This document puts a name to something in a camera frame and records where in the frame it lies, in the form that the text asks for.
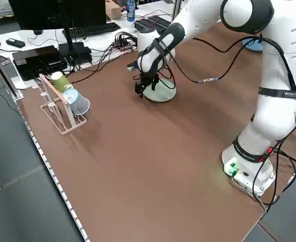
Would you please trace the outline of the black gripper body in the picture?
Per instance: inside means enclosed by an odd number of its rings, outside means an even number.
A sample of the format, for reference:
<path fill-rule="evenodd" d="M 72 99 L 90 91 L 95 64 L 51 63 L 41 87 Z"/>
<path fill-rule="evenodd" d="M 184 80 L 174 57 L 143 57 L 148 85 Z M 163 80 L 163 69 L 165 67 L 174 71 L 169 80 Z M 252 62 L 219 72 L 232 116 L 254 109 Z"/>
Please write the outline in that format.
<path fill-rule="evenodd" d="M 158 74 L 157 73 L 148 74 L 148 73 L 141 72 L 140 73 L 140 82 L 152 83 L 153 77 L 155 75 L 158 75 Z"/>

